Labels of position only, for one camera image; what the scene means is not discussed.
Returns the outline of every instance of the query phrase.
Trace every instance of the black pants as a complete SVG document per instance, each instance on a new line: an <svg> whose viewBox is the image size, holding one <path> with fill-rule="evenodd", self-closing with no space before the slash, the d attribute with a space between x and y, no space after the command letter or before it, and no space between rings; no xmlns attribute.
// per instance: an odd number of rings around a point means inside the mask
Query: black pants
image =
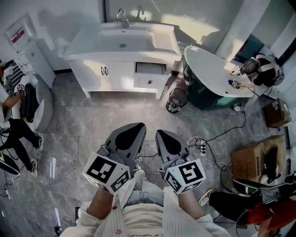
<svg viewBox="0 0 296 237"><path fill-rule="evenodd" d="M32 143L33 147L37 148L39 146L38 138L31 131L24 120L10 118L8 121L10 123L10 132L6 142L2 146L0 146L0 150L13 148L20 160L26 166L27 170L32 171L32 164L29 159L28 153L19 139L24 137Z"/></svg>
<svg viewBox="0 0 296 237"><path fill-rule="evenodd" d="M248 212L245 211L254 208L260 201L260 196L242 197L236 194L215 192L210 195L209 204L224 217L235 222L240 218L239 224L247 224Z"/></svg>

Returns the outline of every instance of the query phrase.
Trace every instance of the sink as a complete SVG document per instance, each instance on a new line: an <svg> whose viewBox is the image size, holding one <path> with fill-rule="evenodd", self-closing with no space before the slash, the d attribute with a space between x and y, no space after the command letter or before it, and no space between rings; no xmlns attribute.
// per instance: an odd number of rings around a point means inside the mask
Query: sink
<svg viewBox="0 0 296 237"><path fill-rule="evenodd" d="M181 53L171 25L130 22L123 29L114 22L82 28L64 54L66 60L89 57L135 62L144 57L172 57L179 61Z"/></svg>

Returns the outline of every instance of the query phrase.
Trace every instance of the faucet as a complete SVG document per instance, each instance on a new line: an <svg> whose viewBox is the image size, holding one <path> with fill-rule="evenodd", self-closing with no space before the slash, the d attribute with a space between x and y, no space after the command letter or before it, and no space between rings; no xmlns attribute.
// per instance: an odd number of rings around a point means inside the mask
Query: faucet
<svg viewBox="0 0 296 237"><path fill-rule="evenodd" d="M129 19L125 18L125 10L123 8L120 8L117 12L117 18L120 17L120 13L123 12L122 14L122 20L121 20L121 28L128 28L129 25Z"/></svg>

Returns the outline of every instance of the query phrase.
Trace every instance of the open drawer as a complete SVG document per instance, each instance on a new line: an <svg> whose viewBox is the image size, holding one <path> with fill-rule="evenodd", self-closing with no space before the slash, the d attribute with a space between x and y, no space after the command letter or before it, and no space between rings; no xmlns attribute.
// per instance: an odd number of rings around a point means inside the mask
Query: open drawer
<svg viewBox="0 0 296 237"><path fill-rule="evenodd" d="M134 87L155 88L163 87L167 81L165 64L137 62Z"/></svg>

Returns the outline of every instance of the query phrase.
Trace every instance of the cardboard box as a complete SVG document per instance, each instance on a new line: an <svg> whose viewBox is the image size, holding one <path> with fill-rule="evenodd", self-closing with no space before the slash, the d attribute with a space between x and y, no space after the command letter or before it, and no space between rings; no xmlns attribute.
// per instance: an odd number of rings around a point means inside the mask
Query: cardboard box
<svg viewBox="0 0 296 237"><path fill-rule="evenodd" d="M286 169L285 138L284 136L271 136L231 153L233 178L259 182L264 170L264 156L273 147L277 147L279 172L284 174Z"/></svg>
<svg viewBox="0 0 296 237"><path fill-rule="evenodd" d="M277 99L263 108L267 127L279 128L291 121L286 102Z"/></svg>

